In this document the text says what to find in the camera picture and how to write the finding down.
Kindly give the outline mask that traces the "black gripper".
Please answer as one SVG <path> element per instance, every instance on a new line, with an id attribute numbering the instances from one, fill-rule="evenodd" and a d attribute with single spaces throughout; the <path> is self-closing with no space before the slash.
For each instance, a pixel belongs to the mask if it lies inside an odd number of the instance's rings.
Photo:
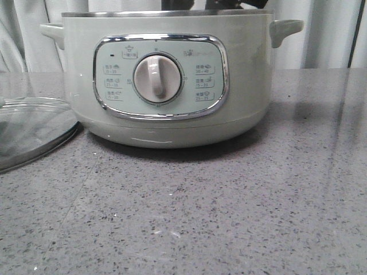
<path id="1" fill-rule="evenodd" d="M 264 9 L 267 3 L 267 0 L 165 0 L 161 1 L 161 10 L 249 10 Z"/>

